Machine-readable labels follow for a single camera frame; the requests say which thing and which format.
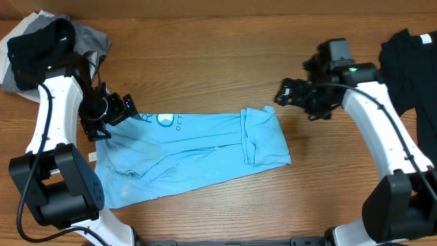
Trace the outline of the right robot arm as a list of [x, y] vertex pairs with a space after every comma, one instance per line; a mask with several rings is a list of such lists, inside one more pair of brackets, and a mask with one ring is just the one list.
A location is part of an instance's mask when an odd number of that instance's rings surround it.
[[293, 238], [291, 245], [401, 245], [436, 235], [436, 168], [412, 140], [385, 84], [376, 79], [315, 83], [285, 78], [275, 101], [303, 108], [310, 120], [320, 106], [344, 108], [378, 173], [378, 185], [359, 219], [330, 228], [323, 237]]

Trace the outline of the light blue t-shirt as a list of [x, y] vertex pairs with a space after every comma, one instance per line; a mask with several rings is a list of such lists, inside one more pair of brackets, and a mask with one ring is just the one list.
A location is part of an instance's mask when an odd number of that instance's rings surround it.
[[148, 114], [107, 126], [96, 168], [107, 208], [177, 195], [292, 162], [273, 107]]

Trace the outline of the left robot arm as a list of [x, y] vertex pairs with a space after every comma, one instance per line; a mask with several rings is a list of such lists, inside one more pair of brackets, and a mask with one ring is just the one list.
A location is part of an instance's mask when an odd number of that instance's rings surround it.
[[[43, 243], [76, 232], [92, 245], [135, 246], [143, 241], [104, 205], [100, 179], [76, 147], [76, 121], [83, 92], [73, 76], [47, 78], [38, 85], [36, 128], [25, 155], [11, 159], [9, 173], [21, 194], [16, 217], [20, 236]], [[22, 225], [28, 208], [41, 226], [59, 231], [31, 238]]]

